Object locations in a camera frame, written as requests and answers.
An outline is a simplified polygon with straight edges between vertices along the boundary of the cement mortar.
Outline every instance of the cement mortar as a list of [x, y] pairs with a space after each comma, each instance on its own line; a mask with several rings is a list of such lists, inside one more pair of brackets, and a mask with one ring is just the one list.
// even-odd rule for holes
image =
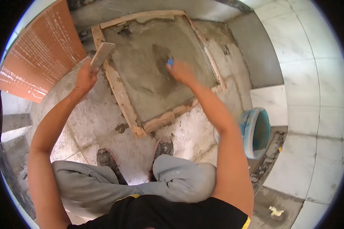
[[116, 43], [112, 54], [116, 69], [142, 122], [187, 102], [191, 90], [177, 83], [166, 69], [169, 57], [189, 62], [203, 84], [217, 85], [212, 68], [184, 17], [131, 21], [103, 32]]

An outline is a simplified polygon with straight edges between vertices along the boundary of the wooden board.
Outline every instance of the wooden board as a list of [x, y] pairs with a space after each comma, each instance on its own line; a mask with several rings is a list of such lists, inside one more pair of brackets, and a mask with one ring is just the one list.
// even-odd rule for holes
[[[202, 36], [199, 34], [199, 32], [196, 30], [196, 28], [193, 26], [193, 22], [191, 19], [186, 15], [184, 11], [180, 10], [158, 10], [158, 11], [147, 11], [147, 12], [140, 12], [132, 15], [123, 16], [120, 18], [117, 18], [115, 20], [101, 23], [99, 25], [95, 25], [92, 27], [92, 34], [93, 39], [96, 45], [96, 48], [98, 49], [102, 42], [105, 42], [105, 37], [102, 33], [102, 29], [106, 29], [115, 25], [123, 24], [127, 21], [136, 20], [138, 18], [143, 18], [143, 20], [150, 20], [153, 18], [168, 18], [168, 16], [185, 16], [189, 25], [191, 26], [192, 30], [194, 31], [195, 35], [197, 36], [200, 44], [202, 45], [202, 48], [206, 54], [206, 56], [209, 59], [209, 62], [212, 66], [212, 70], [214, 72], [214, 75], [219, 83], [216, 87], [212, 88], [212, 91], [217, 92], [223, 89], [226, 89], [226, 84], [224, 82], [223, 77], [220, 74], [220, 71], [216, 65], [215, 60], [213, 59], [210, 51], [208, 50], [205, 40], [202, 39]], [[118, 72], [115, 70], [115, 68], [112, 66], [111, 60], [106, 60], [104, 63], [105, 73], [107, 76], [107, 79], [111, 85], [111, 89], [115, 95], [115, 98], [117, 100], [117, 103], [120, 106], [120, 109], [130, 127], [132, 132], [134, 133], [136, 138], [144, 137], [147, 133], [150, 133], [152, 131], [157, 130], [158, 128], [167, 125], [171, 121], [173, 121], [176, 117], [179, 117], [185, 112], [190, 111], [194, 106], [198, 104], [198, 101], [196, 98], [193, 98], [190, 103], [180, 105], [178, 107], [173, 108], [170, 111], [167, 111], [163, 114], [161, 114], [159, 117], [156, 117], [150, 121], [147, 121], [146, 123], [141, 123], [137, 113], [135, 112], [131, 102], [130, 98], [126, 92], [126, 89], [122, 83], [121, 78], [118, 75]]]

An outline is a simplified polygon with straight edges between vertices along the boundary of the wooden plank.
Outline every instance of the wooden plank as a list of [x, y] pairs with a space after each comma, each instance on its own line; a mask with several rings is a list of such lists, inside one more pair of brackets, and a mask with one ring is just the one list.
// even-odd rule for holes
[[152, 131], [155, 131], [155, 130], [161, 128], [162, 126], [167, 125], [169, 122], [173, 121], [177, 117], [190, 111], [197, 104], [199, 104], [199, 103], [198, 103], [197, 99], [194, 98], [190, 104], [175, 107], [172, 111], [165, 112], [160, 117], [154, 118], [154, 119], [146, 122], [143, 125], [145, 132], [150, 133]]
[[145, 11], [145, 12], [140, 12], [140, 13], [135, 13], [135, 14], [129, 14], [125, 15], [119, 18], [116, 18], [112, 21], [108, 22], [103, 22], [100, 23], [101, 29], [105, 29], [111, 26], [115, 26], [127, 21], [132, 21], [137, 18], [145, 18], [147, 19], [152, 19], [152, 18], [160, 18], [160, 17], [165, 17], [165, 16], [183, 16], [186, 15], [186, 13], [182, 10], [153, 10], [153, 11]]
[[[93, 34], [94, 44], [96, 45], [96, 48], [98, 50], [101, 43], [105, 40], [105, 37], [103, 36], [100, 25], [92, 26], [91, 30]], [[121, 112], [123, 113], [131, 131], [136, 138], [142, 138], [146, 136], [144, 129], [138, 125], [139, 118], [131, 105], [129, 96], [126, 93], [126, 89], [122, 83], [121, 78], [118, 75], [118, 72], [112, 67], [111, 61], [108, 59], [106, 59], [106, 61], [104, 62], [103, 67], [105, 69], [105, 75], [108, 82], [110, 83], [118, 106], [120, 107]]]
[[227, 89], [227, 85], [224, 81], [224, 78], [223, 76], [220, 74], [220, 71], [219, 71], [219, 68], [215, 62], [215, 59], [213, 58], [213, 55], [210, 53], [209, 49], [208, 49], [208, 46], [206, 44], [206, 41], [205, 39], [203, 39], [203, 37], [201, 36], [201, 34], [197, 31], [197, 29], [195, 28], [193, 22], [191, 21], [190, 17], [185, 15], [189, 25], [191, 26], [192, 30], [195, 32], [197, 38], [201, 41], [201, 43], [204, 45], [204, 52], [206, 53], [206, 55], [208, 56], [208, 59], [210, 61], [210, 64], [213, 68], [213, 71], [215, 73], [215, 76], [216, 78], [218, 79], [219, 81], [219, 84], [221, 85], [222, 89]]
[[93, 71], [97, 67], [99, 68], [102, 66], [105, 59], [110, 54], [110, 52], [115, 48], [115, 46], [116, 45], [114, 43], [101, 43], [99, 48], [97, 48], [97, 52], [96, 54], [94, 54], [94, 57], [91, 61], [91, 71]]

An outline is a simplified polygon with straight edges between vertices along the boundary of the shoe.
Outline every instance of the shoe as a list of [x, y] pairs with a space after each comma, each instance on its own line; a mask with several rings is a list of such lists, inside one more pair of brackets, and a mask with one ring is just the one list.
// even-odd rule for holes
[[173, 142], [170, 138], [163, 137], [161, 139], [158, 139], [155, 146], [154, 146], [154, 158], [153, 162], [151, 164], [151, 168], [148, 173], [148, 181], [157, 181], [156, 177], [154, 176], [153, 173], [153, 166], [154, 166], [154, 161], [162, 154], [167, 154], [170, 156], [173, 156], [174, 149], [173, 149]]
[[122, 185], [128, 185], [125, 181], [124, 176], [121, 174], [118, 168], [118, 163], [116, 161], [115, 155], [109, 149], [99, 149], [97, 152], [97, 165], [98, 166], [108, 166], [115, 173], [118, 183]]

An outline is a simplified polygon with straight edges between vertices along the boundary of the floor tile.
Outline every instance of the floor tile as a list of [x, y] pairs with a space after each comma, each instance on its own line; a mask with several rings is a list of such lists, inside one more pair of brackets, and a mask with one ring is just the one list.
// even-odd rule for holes
[[321, 107], [318, 135], [340, 139], [344, 131], [344, 109]]
[[259, 17], [261, 22], [283, 14], [288, 14], [290, 12], [293, 12], [293, 9], [285, 0], [269, 2], [268, 4], [255, 9], [255, 13]]
[[245, 3], [252, 9], [256, 9], [258, 7], [261, 7], [263, 5], [266, 5], [274, 0], [241, 0], [241, 2]]
[[343, 162], [316, 157], [315, 169], [306, 200], [330, 204], [342, 175]]
[[342, 57], [342, 51], [331, 31], [330, 24], [316, 7], [303, 11], [295, 10], [295, 12], [307, 34], [315, 58]]
[[298, 157], [315, 158], [316, 137], [289, 133], [285, 139], [282, 152]]
[[317, 138], [316, 159], [343, 162], [342, 141], [340, 139]]
[[305, 199], [310, 187], [315, 158], [281, 151], [264, 186]]
[[263, 107], [271, 126], [288, 125], [288, 108], [284, 85], [250, 90], [252, 107]]
[[288, 106], [288, 131], [304, 135], [317, 135], [320, 108], [292, 108]]
[[72, 161], [72, 162], [80, 162], [80, 163], [88, 164], [81, 152], [74, 154], [73, 156], [67, 158], [66, 160]]
[[281, 63], [280, 68], [283, 73], [288, 107], [320, 106], [320, 88], [314, 60]]
[[344, 108], [344, 62], [341, 59], [316, 59], [321, 107]]
[[313, 59], [307, 35], [296, 14], [288, 13], [263, 22], [279, 63]]
[[317, 204], [309, 201], [303, 203], [303, 207], [298, 214], [292, 229], [313, 229], [316, 227], [329, 205]]

